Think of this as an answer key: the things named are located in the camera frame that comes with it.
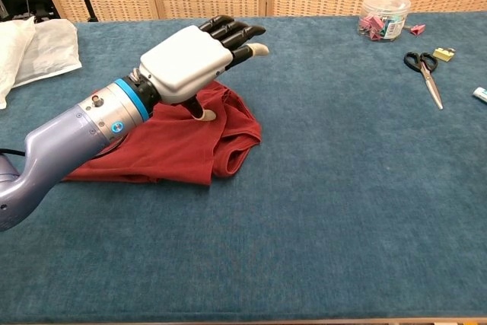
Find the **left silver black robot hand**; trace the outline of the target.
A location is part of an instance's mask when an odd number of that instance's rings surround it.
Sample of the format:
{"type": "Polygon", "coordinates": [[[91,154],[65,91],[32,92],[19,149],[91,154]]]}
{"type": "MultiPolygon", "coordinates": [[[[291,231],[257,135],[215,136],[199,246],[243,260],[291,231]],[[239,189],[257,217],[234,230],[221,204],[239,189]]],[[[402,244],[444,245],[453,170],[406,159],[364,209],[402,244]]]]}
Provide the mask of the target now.
{"type": "Polygon", "coordinates": [[[216,119],[213,110],[202,107],[197,94],[216,77],[256,56],[267,56],[269,49],[251,43],[266,29],[218,15],[203,24],[190,25],[163,40],[140,57],[130,79],[148,85],[151,95],[167,105],[181,105],[193,119],[216,119]]]}

